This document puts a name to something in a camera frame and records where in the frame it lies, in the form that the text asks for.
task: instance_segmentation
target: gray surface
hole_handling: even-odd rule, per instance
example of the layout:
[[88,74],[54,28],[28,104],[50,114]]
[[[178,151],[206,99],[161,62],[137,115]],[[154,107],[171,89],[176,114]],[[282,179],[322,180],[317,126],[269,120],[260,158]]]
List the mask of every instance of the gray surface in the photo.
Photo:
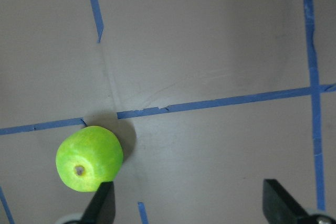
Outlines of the gray surface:
[[[116,223],[266,223],[262,179],[314,208],[309,97],[117,120],[115,112],[309,85],[302,0],[0,0],[0,128],[84,116],[117,133]],[[321,83],[335,82],[333,0],[315,0]],[[322,96],[327,208],[336,210],[335,94]],[[79,126],[0,136],[17,223],[81,212],[55,169]]]

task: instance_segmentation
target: floor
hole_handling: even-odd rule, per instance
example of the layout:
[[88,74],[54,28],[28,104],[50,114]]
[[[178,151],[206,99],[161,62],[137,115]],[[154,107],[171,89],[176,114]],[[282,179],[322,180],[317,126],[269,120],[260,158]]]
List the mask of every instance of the floor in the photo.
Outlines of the floor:
[[[85,209],[93,194],[67,188],[55,167],[82,119],[114,131],[125,151],[115,223],[141,223],[138,201],[149,223],[267,223],[264,178],[317,207],[303,0],[99,3],[98,44],[90,0],[0,0],[0,186],[15,223],[55,223]],[[334,0],[314,0],[314,11],[333,213]],[[242,104],[225,100],[239,96]]]

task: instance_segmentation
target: green pear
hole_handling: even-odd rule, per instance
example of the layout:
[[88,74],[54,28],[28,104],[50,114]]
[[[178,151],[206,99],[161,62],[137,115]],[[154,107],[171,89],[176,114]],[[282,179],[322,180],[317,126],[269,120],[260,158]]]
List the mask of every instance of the green pear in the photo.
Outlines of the green pear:
[[117,137],[100,126],[89,126],[65,139],[56,154],[61,180],[76,191],[96,191],[113,181],[123,161]]

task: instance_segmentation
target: blue tape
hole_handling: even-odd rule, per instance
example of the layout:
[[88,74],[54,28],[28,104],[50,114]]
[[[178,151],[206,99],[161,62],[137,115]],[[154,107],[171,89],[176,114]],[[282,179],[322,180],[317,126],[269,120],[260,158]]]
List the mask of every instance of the blue tape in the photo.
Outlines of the blue tape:
[[6,198],[5,198],[4,192],[2,191],[1,186],[0,186],[0,200],[2,202],[2,205],[4,206],[4,210],[7,215],[9,224],[15,224],[12,213],[10,212],[9,206],[7,204],[7,201],[6,201]]
[[104,30],[103,18],[101,17],[100,6],[99,6],[98,0],[90,0],[90,1],[91,1],[92,12],[95,18],[96,28],[97,28],[97,33],[98,33],[97,43],[100,43],[100,39],[101,39],[103,30]]
[[148,224],[145,204],[142,202],[138,202],[138,209],[139,209],[142,224]]
[[59,121],[52,121],[46,123],[37,123],[23,126],[16,126],[10,128],[0,129],[0,135],[9,135],[21,132],[30,132],[30,131],[41,131],[46,129],[72,126],[72,125],[84,125],[87,126],[83,118],[72,118]]
[[126,119],[126,118],[135,118],[138,116],[157,115],[157,114],[165,114],[165,113],[188,111],[188,110],[214,108],[214,107],[219,107],[219,106],[228,106],[228,105],[268,101],[268,100],[275,100],[275,99],[284,99],[284,98],[291,98],[291,97],[301,97],[304,95],[310,95],[309,87],[299,88],[299,89],[281,90],[281,91],[274,91],[274,92],[266,92],[266,93],[259,93],[259,94],[251,94],[251,95],[242,95],[239,97],[222,98],[222,99],[216,99],[216,100],[174,104],[174,105],[169,105],[161,109],[159,109],[158,107],[154,107],[154,108],[148,108],[144,110],[122,111],[122,112],[118,112],[117,115],[118,115],[118,119]]
[[314,48],[313,40],[315,30],[313,0],[303,0],[303,6],[305,11],[306,42],[311,87],[312,135],[314,147],[317,207],[320,210],[325,210],[324,169],[321,133],[321,98],[317,54]]
[[[320,85],[319,90],[321,93],[335,92],[336,87],[335,87],[335,84],[325,84],[325,85]],[[218,107],[218,106],[229,106],[229,105],[244,104],[244,103],[251,103],[251,102],[302,97],[302,96],[310,95],[310,94],[311,94],[310,88],[289,89],[289,90],[274,91],[274,92],[267,92],[267,93],[260,93],[260,94],[244,95],[241,97],[231,97],[231,98],[222,98],[222,99],[217,99],[217,100],[209,100],[209,101],[201,101],[201,102],[181,103],[181,104],[169,105],[162,109],[155,107],[155,108],[148,108],[144,110],[123,111],[123,112],[118,112],[117,115],[118,115],[118,119],[126,119],[126,118],[135,118],[138,116],[157,115],[157,114],[164,114],[164,113],[213,108],[213,107]],[[73,119],[65,119],[65,120],[60,120],[60,121],[4,128],[4,129],[0,129],[0,135],[46,130],[46,129],[52,129],[52,128],[57,128],[57,127],[67,127],[71,125],[87,126],[83,118],[73,118]]]

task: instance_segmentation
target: blue painter's tape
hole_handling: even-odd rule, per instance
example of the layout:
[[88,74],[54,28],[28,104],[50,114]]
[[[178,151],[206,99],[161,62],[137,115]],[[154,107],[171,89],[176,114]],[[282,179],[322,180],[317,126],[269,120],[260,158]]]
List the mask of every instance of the blue painter's tape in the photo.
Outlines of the blue painter's tape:
[[174,104],[174,105],[169,105],[161,109],[158,107],[154,107],[154,108],[148,108],[144,110],[122,111],[122,112],[118,112],[117,115],[118,115],[118,119],[135,118],[138,116],[157,115],[157,114],[164,114],[164,113],[213,108],[213,107],[219,107],[219,106],[228,106],[228,105],[268,101],[268,100],[275,100],[275,99],[301,97],[304,95],[310,95],[310,92],[311,90],[309,87],[299,88],[299,89],[289,89],[289,90],[281,90],[281,91],[266,92],[266,93],[259,93],[259,94],[242,95],[239,97],[230,97],[230,98],[222,98],[222,99],[216,99],[216,100]]
[[317,207],[320,210],[325,210],[324,168],[321,133],[321,98],[317,54],[313,41],[315,30],[313,0],[303,0],[303,6],[305,11],[304,22],[306,25],[306,42],[311,88],[312,135],[314,147]]
[[322,92],[335,92],[335,91],[336,91],[336,83],[328,85],[324,90],[322,90]]
[[139,209],[142,224],[148,224],[145,204],[142,202],[138,202],[138,209]]
[[15,134],[15,133],[20,133],[20,132],[30,132],[30,131],[41,131],[41,130],[46,130],[46,129],[72,126],[72,125],[86,126],[86,123],[84,122],[83,118],[72,118],[72,119],[65,119],[65,120],[52,121],[52,122],[46,122],[46,123],[37,123],[37,124],[4,128],[4,129],[0,129],[0,135],[9,135],[9,134]]
[[[335,84],[325,84],[325,85],[320,85],[319,90],[321,93],[335,92],[336,87],[335,87]],[[138,116],[157,115],[157,114],[164,114],[164,113],[213,108],[213,107],[218,107],[218,106],[229,106],[229,105],[244,104],[244,103],[251,103],[251,102],[302,97],[302,96],[310,95],[310,94],[311,94],[310,88],[289,89],[289,90],[282,90],[282,91],[275,91],[275,92],[244,95],[241,97],[231,97],[231,98],[222,98],[222,99],[209,100],[209,101],[181,103],[181,104],[169,105],[162,109],[155,107],[155,108],[148,108],[144,110],[123,111],[123,112],[118,112],[117,115],[118,115],[118,119],[126,119],[126,118],[135,118]],[[38,124],[30,124],[30,125],[4,128],[4,129],[0,129],[0,135],[15,134],[15,133],[20,133],[20,132],[29,132],[29,131],[36,131],[36,130],[46,130],[46,129],[52,129],[56,127],[67,127],[71,125],[87,126],[83,118],[73,118],[73,119],[66,119],[66,120],[60,120],[60,121],[54,121],[54,122],[46,122],[46,123],[38,123]]]
[[5,213],[7,215],[7,219],[9,221],[9,224],[15,224],[12,213],[10,212],[9,206],[7,204],[7,201],[6,201],[6,198],[5,198],[4,192],[2,191],[1,186],[0,186],[0,200],[2,202],[2,205],[4,206],[4,210],[5,210]]
[[100,39],[101,39],[103,30],[104,30],[103,18],[101,17],[100,6],[99,6],[98,0],[90,0],[90,1],[91,1],[92,12],[95,18],[96,28],[97,28],[97,33],[98,33],[97,43],[100,43]]

